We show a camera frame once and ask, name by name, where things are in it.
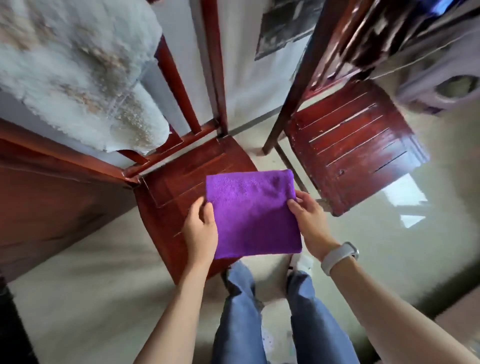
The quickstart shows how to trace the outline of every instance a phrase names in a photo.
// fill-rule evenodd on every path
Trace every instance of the fluffy white fabric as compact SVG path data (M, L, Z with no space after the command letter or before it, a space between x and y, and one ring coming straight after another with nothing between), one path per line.
M161 34L145 0L0 0L0 86L88 146L146 154L169 134L139 83Z

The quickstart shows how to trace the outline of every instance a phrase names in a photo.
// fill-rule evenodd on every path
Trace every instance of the folded purple cloth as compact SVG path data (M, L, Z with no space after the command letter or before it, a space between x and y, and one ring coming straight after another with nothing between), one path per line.
M215 259L299 253L300 231L287 200L295 198L290 170L216 174L206 178L206 199L218 228Z

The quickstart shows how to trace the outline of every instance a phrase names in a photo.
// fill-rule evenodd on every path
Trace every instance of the blue pants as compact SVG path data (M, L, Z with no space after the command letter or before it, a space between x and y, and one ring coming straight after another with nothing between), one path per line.
M215 335L212 364L267 364L252 274L237 262L224 283L230 295ZM289 277L287 299L298 364L359 363L347 334L315 297L308 274L294 272Z

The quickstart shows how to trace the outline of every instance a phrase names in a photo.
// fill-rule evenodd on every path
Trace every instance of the person's right arm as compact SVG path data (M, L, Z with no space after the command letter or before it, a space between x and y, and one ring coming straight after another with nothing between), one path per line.
M297 191L297 201L289 200L288 207L318 260L340 246L328 230L323 209L309 194ZM378 284L353 258L338 262L330 276L385 363L480 363L436 323Z

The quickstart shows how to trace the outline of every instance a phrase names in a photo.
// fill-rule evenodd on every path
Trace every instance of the white watch strap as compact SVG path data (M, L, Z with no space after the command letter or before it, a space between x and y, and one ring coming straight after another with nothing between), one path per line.
M330 276L330 270L333 266L348 256L353 256L355 260L357 260L359 256L358 249L350 242L343 243L342 246L328 253L322 262L322 269L325 274Z

